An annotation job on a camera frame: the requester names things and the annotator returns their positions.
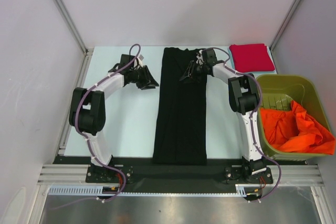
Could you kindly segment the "black t shirt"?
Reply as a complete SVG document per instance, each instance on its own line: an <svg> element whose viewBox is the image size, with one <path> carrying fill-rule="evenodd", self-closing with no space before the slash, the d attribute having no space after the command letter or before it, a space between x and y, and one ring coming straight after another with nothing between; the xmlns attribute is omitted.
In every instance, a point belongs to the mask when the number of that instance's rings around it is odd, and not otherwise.
<svg viewBox="0 0 336 224"><path fill-rule="evenodd" d="M207 77L184 82L197 50L165 48L152 162L161 165L206 165Z"/></svg>

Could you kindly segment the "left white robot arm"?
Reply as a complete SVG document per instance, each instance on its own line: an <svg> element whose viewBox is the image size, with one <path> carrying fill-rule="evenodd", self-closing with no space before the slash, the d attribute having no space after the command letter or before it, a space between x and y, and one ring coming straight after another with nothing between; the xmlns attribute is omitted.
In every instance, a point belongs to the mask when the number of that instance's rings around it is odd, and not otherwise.
<svg viewBox="0 0 336 224"><path fill-rule="evenodd" d="M106 123L106 99L127 84L134 83L140 90L155 89L154 80L143 56L122 54L119 63L91 88L77 87L73 90L69 111L69 124L83 137L88 146L91 163L99 166L98 176L105 182L115 178L116 169L109 165L112 154L104 139Z"/></svg>

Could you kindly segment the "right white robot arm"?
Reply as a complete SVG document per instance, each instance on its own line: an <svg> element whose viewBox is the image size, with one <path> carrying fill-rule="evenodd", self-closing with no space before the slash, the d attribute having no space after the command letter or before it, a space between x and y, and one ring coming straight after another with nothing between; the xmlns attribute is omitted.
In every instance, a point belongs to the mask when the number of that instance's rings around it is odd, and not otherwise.
<svg viewBox="0 0 336 224"><path fill-rule="evenodd" d="M241 177L249 183L254 183L267 169L257 125L261 88L252 74L241 73L231 68L228 60L218 60L216 50L228 54L217 47L200 49L196 53L196 59L188 64L180 81L196 82L209 75L228 85L229 105L238 117L242 137Z"/></svg>

